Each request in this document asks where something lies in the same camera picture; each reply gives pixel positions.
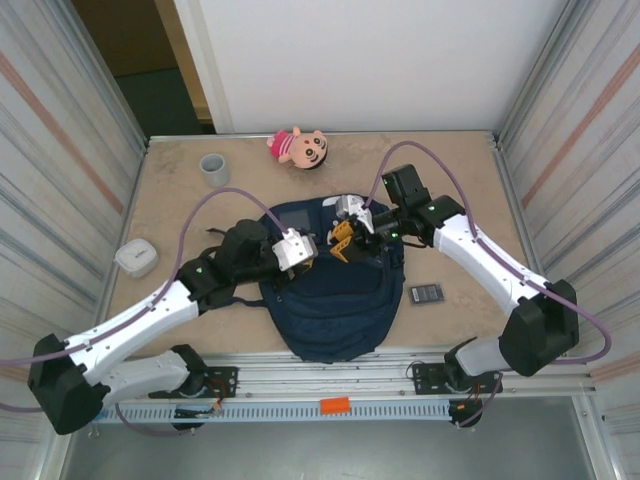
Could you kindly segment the navy blue backpack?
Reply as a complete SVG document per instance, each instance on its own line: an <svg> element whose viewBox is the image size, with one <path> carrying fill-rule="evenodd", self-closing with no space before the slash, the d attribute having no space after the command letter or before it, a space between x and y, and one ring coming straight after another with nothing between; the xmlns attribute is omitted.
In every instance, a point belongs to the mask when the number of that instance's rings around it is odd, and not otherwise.
<svg viewBox="0 0 640 480"><path fill-rule="evenodd" d="M365 262L344 263L330 254L338 223L334 197L271 208L284 225L314 240L318 256L309 270L285 286L261 282L260 300L230 300L269 312L289 349L305 361L349 361L386 338L404 290L404 245L388 244Z"/></svg>

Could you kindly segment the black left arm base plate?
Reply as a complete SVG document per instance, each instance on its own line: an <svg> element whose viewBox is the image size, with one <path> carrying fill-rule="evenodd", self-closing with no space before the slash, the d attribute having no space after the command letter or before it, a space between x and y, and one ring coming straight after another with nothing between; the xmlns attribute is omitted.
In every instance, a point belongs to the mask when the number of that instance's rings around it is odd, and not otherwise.
<svg viewBox="0 0 640 480"><path fill-rule="evenodd" d="M238 386L237 367L208 366L199 377L189 378L187 385L173 391L156 391L150 399L226 399L234 398Z"/></svg>

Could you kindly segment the white square container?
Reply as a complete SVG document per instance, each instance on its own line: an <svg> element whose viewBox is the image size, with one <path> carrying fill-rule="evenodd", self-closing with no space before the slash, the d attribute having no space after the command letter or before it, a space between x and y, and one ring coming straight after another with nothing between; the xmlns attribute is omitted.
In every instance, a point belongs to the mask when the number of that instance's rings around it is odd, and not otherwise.
<svg viewBox="0 0 640 480"><path fill-rule="evenodd" d="M114 262L127 276L141 278L157 266L159 256L151 243L138 238L122 245L115 253Z"/></svg>

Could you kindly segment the aluminium mounting rail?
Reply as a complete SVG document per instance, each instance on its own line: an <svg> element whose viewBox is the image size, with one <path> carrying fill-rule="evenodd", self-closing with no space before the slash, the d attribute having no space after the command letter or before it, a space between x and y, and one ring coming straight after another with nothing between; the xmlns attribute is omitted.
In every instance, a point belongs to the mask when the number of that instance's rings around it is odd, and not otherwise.
<svg viewBox="0 0 640 480"><path fill-rule="evenodd" d="M386 400L413 397L407 367L435 363L437 348L382 347L353 361L304 362L289 351L204 356L211 366L239 369L238 401L294 401L349 397ZM596 388L584 365L548 365L532 377L507 372L501 398L591 396Z"/></svg>

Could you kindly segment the grey cup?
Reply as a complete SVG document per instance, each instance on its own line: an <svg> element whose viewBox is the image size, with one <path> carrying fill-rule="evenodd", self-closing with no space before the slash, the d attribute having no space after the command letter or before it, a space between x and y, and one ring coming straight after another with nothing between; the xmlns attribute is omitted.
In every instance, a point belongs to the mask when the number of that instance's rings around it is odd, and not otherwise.
<svg viewBox="0 0 640 480"><path fill-rule="evenodd" d="M230 171L226 159L220 154L208 154L200 160L200 171L206 183L212 188L226 186L230 181Z"/></svg>

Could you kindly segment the small black flat device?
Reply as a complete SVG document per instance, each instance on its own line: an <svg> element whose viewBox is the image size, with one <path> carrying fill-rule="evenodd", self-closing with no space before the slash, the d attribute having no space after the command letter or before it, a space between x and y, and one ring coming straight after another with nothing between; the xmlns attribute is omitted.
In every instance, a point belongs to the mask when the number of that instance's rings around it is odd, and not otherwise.
<svg viewBox="0 0 640 480"><path fill-rule="evenodd" d="M439 283L411 286L408 292L413 305L431 305L445 301L444 291Z"/></svg>

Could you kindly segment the pink plush doll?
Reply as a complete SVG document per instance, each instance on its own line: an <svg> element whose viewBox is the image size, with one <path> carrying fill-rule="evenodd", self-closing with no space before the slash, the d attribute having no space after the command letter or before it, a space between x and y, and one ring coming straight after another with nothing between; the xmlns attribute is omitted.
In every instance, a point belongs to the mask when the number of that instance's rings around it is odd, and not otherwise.
<svg viewBox="0 0 640 480"><path fill-rule="evenodd" d="M302 170L314 170L327 158L328 141L320 130L302 132L295 126L291 132L279 131L270 136L266 145L280 163L292 163Z"/></svg>

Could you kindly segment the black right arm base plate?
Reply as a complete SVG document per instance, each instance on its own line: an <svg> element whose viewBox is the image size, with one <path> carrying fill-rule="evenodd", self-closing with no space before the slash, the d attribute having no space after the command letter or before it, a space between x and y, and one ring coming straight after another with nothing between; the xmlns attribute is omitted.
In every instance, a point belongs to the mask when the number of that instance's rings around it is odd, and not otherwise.
<svg viewBox="0 0 640 480"><path fill-rule="evenodd" d="M468 377L455 377L442 363L418 362L410 366L409 379L413 382L417 395L467 395L472 393L490 394L503 391L498 372L486 372Z"/></svg>

